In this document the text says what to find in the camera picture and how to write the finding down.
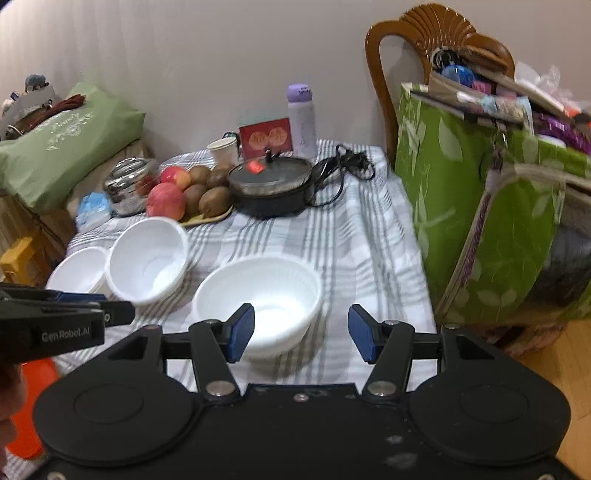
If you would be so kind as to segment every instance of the red card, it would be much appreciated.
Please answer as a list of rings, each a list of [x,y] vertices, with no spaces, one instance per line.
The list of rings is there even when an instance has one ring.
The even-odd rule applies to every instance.
[[[288,118],[240,127],[240,139],[245,158],[262,157],[268,148],[273,153],[293,150]]]

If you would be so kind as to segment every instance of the hand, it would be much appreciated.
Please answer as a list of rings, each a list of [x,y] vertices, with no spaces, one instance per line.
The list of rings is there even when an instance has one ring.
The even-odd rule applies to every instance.
[[[0,470],[6,466],[5,446],[17,437],[10,417],[25,403],[27,388],[20,365],[0,365]]]

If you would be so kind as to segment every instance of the wooden chair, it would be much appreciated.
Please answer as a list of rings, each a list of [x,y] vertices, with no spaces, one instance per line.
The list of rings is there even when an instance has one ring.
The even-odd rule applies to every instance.
[[[477,33],[466,18],[443,5],[419,5],[406,12],[399,20],[380,22],[371,27],[365,37],[365,55],[384,114],[387,155],[394,167],[398,121],[379,55],[379,44],[389,35],[402,37],[413,46],[423,64],[425,83],[428,83],[431,72],[431,55],[440,48],[455,51],[465,48],[478,56],[489,57],[491,62],[501,65],[501,70],[509,76],[514,74],[515,63],[502,43]]]

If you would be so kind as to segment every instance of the kiwi fruit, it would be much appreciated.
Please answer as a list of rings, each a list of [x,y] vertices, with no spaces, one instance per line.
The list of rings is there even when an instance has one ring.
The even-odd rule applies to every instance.
[[[206,191],[199,200],[199,211],[203,218],[217,217],[226,213],[231,205],[230,190],[227,187],[214,187]]]
[[[211,173],[211,170],[209,170],[209,168],[204,165],[197,165],[191,168],[191,170],[189,170],[189,175],[191,175],[191,184],[207,185],[207,181]]]
[[[184,191],[185,199],[187,200],[185,215],[189,218],[199,215],[199,200],[201,200],[201,197],[206,191],[207,187],[198,183],[191,185]]]
[[[207,179],[207,188],[214,188],[214,187],[227,187],[230,185],[228,183],[228,171],[222,168],[218,170],[212,170]]]
[[[215,166],[212,168],[212,170],[227,170],[227,171],[230,171],[230,170],[231,170],[231,169],[233,169],[233,168],[234,168],[234,166],[232,166],[232,165],[224,165],[224,164],[222,163],[222,164],[215,165]]]

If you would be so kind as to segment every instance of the white plastic bowl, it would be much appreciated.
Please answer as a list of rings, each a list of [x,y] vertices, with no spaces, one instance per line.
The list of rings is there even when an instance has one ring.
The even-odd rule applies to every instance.
[[[107,282],[120,299],[145,305],[178,288],[188,261],[184,228],[169,218],[148,218],[116,240],[107,260]]]
[[[48,290],[71,293],[111,294],[106,282],[108,251],[101,247],[88,247],[71,254],[51,273]]]
[[[320,311],[320,276],[297,257],[264,254],[218,268],[199,285],[191,303],[195,321],[225,322],[243,303],[255,309],[255,331],[245,356],[268,358],[301,342]]]

